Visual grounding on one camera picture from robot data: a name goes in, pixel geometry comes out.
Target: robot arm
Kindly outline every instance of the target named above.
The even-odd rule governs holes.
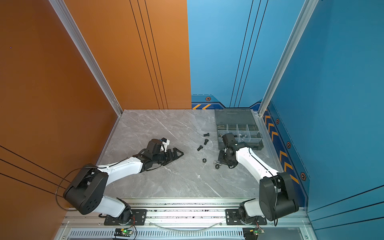
[[[278,172],[262,161],[245,142],[237,142],[232,133],[223,137],[225,151],[219,154],[223,164],[242,164],[260,183],[259,199],[240,204],[241,221],[250,224],[256,216],[265,216],[269,221],[299,210],[293,180],[286,172]]]
[[[184,155],[177,148],[168,149],[169,140],[152,139],[138,154],[108,165],[85,165],[65,190],[63,197],[81,214],[99,212],[121,224],[132,216],[131,207],[119,198],[104,195],[105,187],[123,177],[152,170],[154,164],[165,166]]]

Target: black cable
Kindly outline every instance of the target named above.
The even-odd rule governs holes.
[[[250,19],[250,17],[251,17],[252,6],[253,6],[253,0],[252,0],[252,4],[251,4],[251,10],[249,11],[247,27],[245,28],[245,34],[244,34],[244,40],[243,40],[243,46],[241,47],[240,59],[239,59],[239,64],[237,65],[237,71],[236,71],[236,76],[235,76],[235,83],[233,84],[233,90],[232,90],[231,102],[229,103],[229,107],[231,107],[231,104],[232,104],[232,98],[233,98],[233,92],[235,91],[236,78],[237,78],[237,73],[239,72],[240,61],[241,61],[241,55],[243,54],[243,48],[244,48],[244,43],[245,43],[245,36],[247,35],[247,29],[248,29],[249,19]]]
[[[265,15],[265,10],[266,10],[266,7],[268,6],[268,1],[269,1],[269,0],[267,0],[266,5],[265,5],[263,18],[262,18],[262,21],[261,21],[261,23],[260,23],[259,32],[257,33],[257,38],[256,38],[255,46],[253,47],[253,52],[252,52],[252,56],[251,56],[251,61],[249,62],[249,67],[248,67],[247,75],[245,76],[244,85],[243,85],[243,90],[241,91],[241,96],[240,96],[239,104],[237,105],[237,107],[240,106],[241,97],[243,96],[245,83],[246,83],[246,81],[247,81],[247,77],[248,77],[249,69],[251,68],[251,63],[252,63],[253,54],[255,53],[256,43],[257,43],[257,40],[259,39],[260,29],[262,28],[262,24],[263,24],[263,20],[264,20],[264,15]]]
[[[257,8],[257,13],[256,13],[256,18],[255,18],[255,23],[253,24],[253,29],[252,29],[251,39],[249,40],[247,54],[245,55],[245,61],[244,61],[243,71],[242,71],[242,73],[241,73],[240,83],[239,83],[239,87],[237,88],[237,94],[236,94],[235,103],[234,103],[233,107],[235,107],[235,105],[236,105],[237,96],[238,96],[238,94],[239,94],[240,85],[241,85],[241,79],[243,78],[243,73],[244,73],[244,69],[245,69],[245,64],[247,63],[249,47],[251,46],[251,41],[252,41],[253,31],[255,30],[256,20],[257,20],[257,16],[258,16],[258,14],[259,14],[259,9],[260,9],[260,4],[261,4],[261,0],[260,0],[260,3],[259,3],[259,7]]]
[[[271,176],[272,177],[274,177],[273,176],[273,174],[261,163],[261,162],[259,162],[259,160],[257,160],[257,158],[255,158],[253,155],[252,155],[252,153],[251,153],[251,148],[250,147],[248,147],[248,151],[249,151],[249,155],[251,155],[261,166],[263,166],[264,168],[265,168],[265,170],[267,170],[270,174],[271,174]],[[277,218],[276,218],[276,205],[277,205],[277,195],[278,195],[278,187],[277,187],[277,180],[275,179],[275,178],[273,178],[273,180],[274,180],[274,182],[275,182],[275,185],[276,185],[276,200],[275,200],[275,219],[273,220],[273,224],[275,225],[275,226],[277,226]]]
[[[145,57],[145,62],[147,63],[147,67],[148,67],[149,76],[151,77],[152,86],[153,86],[153,91],[155,92],[155,97],[156,97],[156,101],[157,101],[157,106],[158,106],[158,107],[159,107],[159,109],[160,109],[159,101],[157,100],[157,95],[156,95],[156,91],[155,91],[155,85],[153,84],[153,80],[152,80],[151,71],[149,70],[149,65],[148,65],[148,61],[147,61],[147,56],[145,55],[145,51],[144,51],[143,42],[141,41],[141,36],[140,36],[140,32],[139,32],[139,27],[137,26],[136,17],[135,17],[135,13],[133,12],[133,7],[132,7],[132,3],[131,3],[131,0],[129,0],[129,3],[131,4],[132,14],[133,14],[133,18],[134,18],[134,20],[135,20],[135,23],[136,23],[137,32],[138,32],[138,34],[139,34],[139,38],[140,38],[140,42],[141,42],[141,47],[143,48],[143,53],[144,53],[144,57]]]
[[[26,161],[28,161],[28,162],[30,162],[30,163],[32,163],[32,164],[34,164],[34,165],[36,165],[36,166],[40,167],[40,168],[42,168],[42,169],[46,170],[47,172],[50,172],[50,173],[52,173],[53,175],[55,175],[55,176],[57,176],[57,177],[59,177],[59,178],[62,178],[62,177],[60,177],[59,175],[57,175],[57,174],[54,174],[53,172],[51,172],[51,171],[49,171],[49,170],[47,170],[47,169],[43,168],[42,166],[39,166],[39,165],[37,165],[36,163],[34,163],[34,162],[32,162],[32,161],[30,161],[30,160],[26,159],[25,157],[22,157],[22,156],[20,156],[19,154],[15,153],[15,152],[12,152],[12,151],[11,151],[11,150],[9,150],[8,148],[5,148],[5,147],[3,147],[3,146],[1,146],[1,145],[0,145],[0,147],[2,147],[2,148],[4,148],[5,150],[7,150],[7,151],[9,151],[9,152],[11,152],[11,153],[13,153],[13,154],[15,154],[15,155],[16,155],[16,156],[18,156],[18,157],[21,157],[22,159],[24,159],[24,160],[26,160]]]
[[[159,57],[157,56],[157,50],[156,50],[156,45],[155,45],[155,39],[154,39],[154,37],[153,37],[152,26],[151,26],[151,20],[149,19],[148,8],[147,8],[147,1],[144,0],[144,3],[145,3],[145,8],[146,8],[146,10],[147,10],[147,16],[148,16],[149,27],[150,27],[150,29],[151,29],[152,40],[153,40],[153,46],[155,47],[155,54],[156,54],[156,58],[157,58],[157,65],[159,66],[159,72],[160,72],[161,84],[163,85],[164,97],[165,97],[165,99],[166,99],[167,109],[169,109],[169,108],[168,108],[168,101],[167,101],[166,90],[164,89],[163,77],[162,77],[162,75],[161,75],[161,69],[160,69]]]
[[[137,0],[137,5],[139,6],[139,11],[140,11],[140,16],[141,16],[141,21],[142,21],[142,23],[143,23],[143,28],[144,28],[145,38],[147,39],[148,50],[149,50],[149,54],[150,54],[150,56],[151,56],[151,60],[152,60],[153,71],[155,72],[155,77],[156,77],[156,82],[157,82],[157,88],[159,89],[159,94],[160,94],[161,104],[163,105],[163,109],[164,109],[163,98],[162,98],[162,96],[161,96],[161,92],[160,92],[159,81],[158,81],[158,79],[157,79],[157,74],[156,74],[156,70],[155,70],[155,64],[153,63],[153,57],[152,57],[152,53],[151,53],[151,48],[149,47],[149,41],[148,41],[148,37],[147,37],[147,31],[145,30],[145,25],[144,25],[143,15],[141,14],[141,9],[140,9],[139,0]]]

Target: marble floor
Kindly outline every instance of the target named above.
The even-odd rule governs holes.
[[[104,194],[121,198],[258,197],[258,183],[241,164],[215,169],[219,150],[214,110],[125,110],[99,164],[131,157],[152,138],[162,137],[184,156],[165,167],[119,179]],[[205,138],[209,142],[204,146]],[[204,148],[197,151],[199,145]],[[266,147],[255,153],[276,166]]]

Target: wall stripe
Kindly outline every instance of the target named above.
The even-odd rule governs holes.
[[[138,27],[138,25],[137,25],[137,21],[136,21],[135,13],[133,12],[133,7],[132,7],[132,2],[131,2],[131,0],[129,0],[129,3],[130,3],[130,5],[131,5],[133,18],[135,19],[135,24],[136,24],[136,28],[137,28],[137,33],[139,34],[139,38],[140,38],[140,42],[141,42],[141,47],[143,48],[143,53],[144,53],[145,61],[146,61],[146,63],[147,63],[149,76],[151,77],[152,86],[153,86],[153,91],[155,92],[155,97],[156,97],[156,101],[157,101],[157,106],[158,106],[159,109],[160,109],[159,101],[158,101],[158,99],[157,99],[157,95],[156,95],[155,85],[153,84],[153,79],[152,79],[151,71],[149,70],[149,65],[148,65],[148,61],[147,61],[147,56],[145,55],[143,42],[142,42],[142,40],[141,40],[139,27]]]
[[[47,191],[47,190],[45,190],[45,189],[42,189],[42,188],[36,187],[35,185],[32,185],[32,184],[29,184],[29,183],[23,182],[23,181],[21,181],[21,180],[18,180],[18,179],[14,178],[14,177],[11,177],[11,176],[8,176],[8,175],[5,175],[5,174],[3,174],[3,173],[0,173],[0,174],[1,174],[1,175],[3,175],[3,176],[6,176],[6,177],[12,178],[12,179],[14,179],[14,180],[16,180],[16,181],[22,182],[22,183],[24,183],[24,184],[26,184],[26,185],[29,185],[29,186],[35,187],[35,188],[37,188],[37,189],[40,189],[40,190],[43,190],[43,191],[45,191],[45,192],[49,192],[50,194],[53,194],[53,195],[55,195],[53,192],[50,192],[50,191]]]
[[[314,230],[321,230],[321,229],[327,229],[327,228],[332,228],[332,227],[339,227],[339,226],[344,226],[344,225],[349,225],[349,224],[354,224],[354,223],[359,223],[359,222],[368,222],[368,221],[377,220],[377,219],[382,219],[382,218],[384,218],[384,217],[376,217],[376,218],[371,218],[371,219],[362,220],[362,221],[357,221],[357,222],[350,222],[350,223],[339,224],[339,225],[330,226],[330,227],[318,228],[318,229],[314,229]]]
[[[32,163],[33,165],[36,165],[36,166],[38,166],[39,168],[42,168],[42,169],[46,170],[47,172],[50,172],[50,173],[52,173],[53,175],[55,175],[55,176],[57,176],[57,177],[59,177],[59,178],[63,179],[63,178],[62,178],[62,177],[60,177],[59,175],[57,175],[57,174],[54,174],[53,172],[51,172],[51,171],[49,171],[49,170],[47,170],[47,169],[43,168],[42,166],[39,166],[39,165],[37,165],[36,163],[34,163],[34,162],[32,162],[32,161],[30,161],[30,160],[26,159],[25,157],[22,157],[22,156],[20,156],[19,154],[15,153],[15,152],[12,152],[12,151],[11,151],[11,150],[9,150],[8,148],[5,148],[5,147],[3,147],[3,146],[1,146],[1,145],[0,145],[0,147],[1,147],[1,148],[3,148],[3,149],[5,149],[5,150],[7,150],[7,151],[9,151],[9,152],[11,152],[11,153],[13,153],[14,155],[16,155],[16,156],[18,156],[18,157],[21,157],[22,159],[24,159],[24,160],[26,160],[26,161],[28,161],[28,162]]]
[[[161,69],[160,69],[160,63],[159,63],[159,57],[157,56],[157,50],[156,50],[156,44],[155,44],[155,38],[153,37],[153,32],[152,32],[152,26],[151,26],[151,20],[149,19],[149,13],[148,13],[148,8],[147,8],[147,1],[144,0],[144,3],[145,3],[145,8],[147,10],[147,16],[148,16],[148,22],[149,22],[149,28],[151,29],[151,35],[152,35],[152,40],[153,40],[153,46],[155,47],[155,54],[156,54],[156,59],[157,59],[157,65],[159,66],[159,73],[160,73],[160,79],[161,79],[161,84],[163,86],[163,91],[164,91],[164,98],[166,100],[166,105],[167,105],[167,109],[168,108],[168,101],[167,101],[167,94],[166,94],[166,91],[165,91],[165,88],[164,88],[164,82],[163,82],[163,77],[161,75]]]
[[[251,10],[249,10],[249,16],[248,16],[247,27],[245,28],[245,34],[244,34],[244,40],[243,40],[243,46],[241,47],[240,59],[239,59],[239,64],[237,65],[237,71],[236,71],[236,76],[235,76],[235,82],[234,82],[234,84],[233,84],[233,90],[232,90],[231,101],[230,101],[230,103],[229,103],[229,107],[231,107],[231,104],[232,104],[232,98],[233,98],[233,92],[235,91],[236,78],[237,78],[237,73],[239,72],[240,61],[241,61],[241,55],[243,54],[243,48],[244,48],[244,43],[245,43],[245,36],[247,35],[249,19],[250,19],[250,17],[251,17],[251,12],[252,12],[252,6],[253,6],[253,0],[252,0],[252,3],[251,3]]]
[[[313,209],[313,210],[311,210],[311,211],[308,211],[308,212],[313,212],[313,211],[316,211],[316,210],[318,210],[318,209],[321,209],[321,208],[323,208],[323,207],[327,207],[327,206],[329,206],[329,205],[332,205],[332,204],[335,204],[335,203],[338,203],[338,202],[341,202],[341,201],[347,200],[347,199],[349,199],[349,198],[352,198],[352,197],[356,197],[356,196],[358,196],[358,195],[364,194],[364,193],[366,193],[366,192],[370,192],[370,191],[372,191],[372,190],[375,190],[375,189],[378,189],[378,188],[381,188],[381,187],[384,187],[384,185],[381,185],[381,186],[378,186],[378,187],[375,187],[375,188],[369,189],[369,190],[367,190],[367,191],[365,191],[365,192],[361,192],[361,193],[359,193],[359,194],[356,194],[356,195],[353,195],[353,196],[350,196],[350,197],[347,197],[347,198],[344,198],[344,199],[338,200],[338,201],[336,201],[336,202],[333,202],[333,203],[331,203],[331,204],[327,204],[327,205],[325,205],[325,206],[322,206],[322,207],[319,207],[319,208]]]
[[[237,94],[236,94],[236,98],[235,98],[235,103],[233,104],[234,107],[235,107],[235,105],[236,105],[237,96],[238,96],[238,94],[239,94],[239,89],[240,89],[240,85],[241,85],[241,79],[243,78],[243,73],[244,73],[245,64],[247,63],[249,47],[251,46],[251,41],[252,41],[253,31],[255,30],[256,20],[257,20],[257,16],[258,16],[258,14],[259,14],[259,9],[260,9],[260,4],[261,4],[261,0],[260,0],[260,3],[259,3],[259,7],[257,8],[257,13],[256,13],[256,18],[255,18],[255,23],[253,24],[253,29],[252,29],[252,33],[251,33],[251,39],[249,40],[249,45],[248,45],[248,49],[247,49],[247,54],[245,55],[245,61],[244,61],[243,71],[242,71],[242,73],[241,73],[240,82],[239,82],[239,87],[237,88]]]
[[[243,89],[242,89],[242,91],[241,91],[240,100],[239,100],[239,103],[238,103],[237,107],[240,106],[240,101],[241,101],[241,98],[242,98],[242,96],[243,96],[245,83],[247,82],[247,77],[248,77],[249,69],[251,68],[251,63],[252,63],[252,59],[253,59],[253,54],[255,53],[255,48],[256,48],[257,40],[259,39],[260,29],[262,28],[262,24],[263,24],[263,20],[264,20],[264,16],[265,16],[265,10],[266,10],[266,7],[268,6],[268,1],[269,1],[269,0],[267,0],[266,5],[265,5],[263,18],[262,18],[262,21],[261,21],[261,23],[260,23],[259,32],[257,33],[255,46],[253,47],[253,52],[252,52],[251,60],[250,60],[250,62],[249,62],[249,67],[248,67],[247,75],[245,76]]]
[[[47,180],[47,179],[45,179],[45,178],[43,178],[43,177],[40,177],[40,176],[38,176],[38,175],[36,175],[36,174],[34,174],[34,173],[31,173],[31,172],[29,172],[29,171],[27,171],[27,170],[25,170],[25,169],[23,169],[23,168],[21,168],[21,167],[18,167],[18,166],[14,165],[14,164],[12,164],[12,163],[10,163],[10,162],[7,162],[6,160],[3,160],[3,159],[1,159],[1,158],[0,158],[0,160],[3,161],[3,162],[5,162],[5,163],[8,163],[9,165],[12,165],[12,166],[14,166],[14,167],[17,167],[18,169],[21,169],[21,170],[23,170],[23,171],[25,171],[25,172],[27,172],[27,173],[30,173],[30,174],[32,174],[32,175],[38,177],[38,178],[41,178],[41,179],[43,179],[43,180],[46,180],[47,182],[50,182],[50,183],[52,183],[52,184],[58,186],[58,184],[56,184],[56,183],[54,183],[54,182],[51,182],[51,181],[49,181],[49,180]]]

